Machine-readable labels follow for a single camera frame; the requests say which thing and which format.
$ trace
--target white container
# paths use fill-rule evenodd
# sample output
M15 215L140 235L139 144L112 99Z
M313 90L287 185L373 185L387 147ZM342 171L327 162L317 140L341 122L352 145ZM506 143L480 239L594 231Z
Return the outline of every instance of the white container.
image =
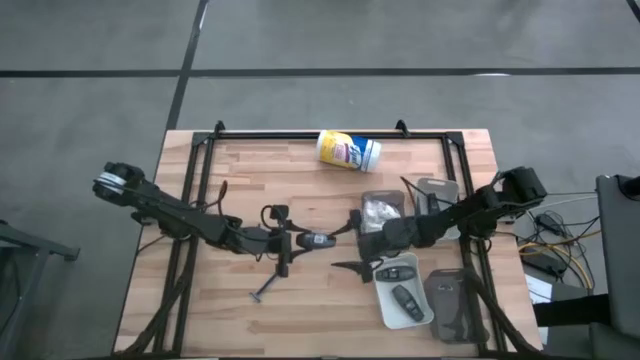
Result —
M381 148L382 145L377 141L322 130L316 144L316 158L329 164L368 172L378 164Z
M378 271L393 266L411 266L416 269L416 277L401 282L375 280ZM412 326L426 325L433 321L433 310L431 310L427 302L427 296L422 288L422 280L420 279L420 271L418 269L418 257L415 256L415 254L402 253L394 258L384 258L384 264L373 272L373 279L376 284L376 291L378 292L378 302L380 303L380 310L382 311L382 320L386 327L389 329L403 329ZM420 310L424 313L422 321L416 322L413 320L398 304L391 293L391 290L396 287L396 285L402 285L411 292L418 306L420 306Z

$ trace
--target gray floor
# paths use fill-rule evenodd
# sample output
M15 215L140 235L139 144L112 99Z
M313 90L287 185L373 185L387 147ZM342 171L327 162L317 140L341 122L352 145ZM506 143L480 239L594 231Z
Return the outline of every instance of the gray floor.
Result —
M196 6L0 0L0 70L178 69ZM640 66L639 35L624 0L216 0L194 68ZM0 218L82 247L47 267L21 359L109 353L140 229L91 180L109 160L153 174L176 80L0 79ZM502 169L589 191L640 173L638 93L640 76L192 79L177 126L488 128ZM548 209L597 214L594 200ZM597 292L600 242L584 241Z

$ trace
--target white paper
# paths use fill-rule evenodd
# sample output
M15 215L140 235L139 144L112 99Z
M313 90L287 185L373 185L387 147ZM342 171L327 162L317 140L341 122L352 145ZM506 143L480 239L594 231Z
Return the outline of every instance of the white paper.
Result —
M533 304L548 303L551 302L551 290L552 284L544 282L540 279L536 279L533 276L525 274L527 280L527 287L529 288L529 298ZM538 328L540 333L540 340L544 345L547 345L547 338L549 337L549 328Z

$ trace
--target butcher block tabletop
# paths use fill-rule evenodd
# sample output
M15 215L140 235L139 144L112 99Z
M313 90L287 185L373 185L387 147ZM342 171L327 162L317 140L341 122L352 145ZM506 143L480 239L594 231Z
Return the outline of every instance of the butcher block tabletop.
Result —
M459 130L475 188L490 183L497 165L487 130ZM193 131L168 131L155 183L180 198ZM257 226L267 204L286 204L298 226L323 233L342 227L349 210L361 207L371 190L401 190L400 176L446 179L442 146L437 139L379 140L382 151L371 173L352 171L316 160L314 140L216 140L207 202L229 184L222 208ZM198 156L192 194L197 193L203 161ZM464 189L458 156L454 167ZM411 212L405 196L405 212ZM217 213L215 207L209 209ZM500 230L509 231L509 227ZM140 247L160 236L156 226L144 228ZM163 239L141 252L134 265L115 351L130 345L158 309L172 239ZM524 337L541 347L524 272L513 237L492 238L489 261L498 303ZM461 268L457 241L438 241L430 248L411 248L419 259L422 280L436 269ZM473 356L475 345L450 345L435 339L430 326L388 329L382 320L374 283L363 284L354 272L331 263L359 260L353 231L338 235L337 245L297 258L289 277L277 279L262 303L249 296L271 276L275 261L260 262L200 242L182 347L184 357L412 357ZM173 339L174 306L166 334ZM484 325L491 332L483 306ZM490 340L489 348L494 347Z

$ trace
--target black remote control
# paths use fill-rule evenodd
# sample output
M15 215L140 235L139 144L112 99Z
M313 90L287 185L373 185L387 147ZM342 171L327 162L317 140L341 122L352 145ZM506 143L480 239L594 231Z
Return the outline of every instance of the black remote control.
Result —
M411 292L409 292L407 288L402 285L396 285L391 292L393 293L393 298L396 299L398 304L400 304L413 320L418 322L424 318L424 313L420 310L416 299L413 298L413 295L411 295Z
M376 280L383 282L400 282L416 277L416 269L411 266L392 266L376 272Z

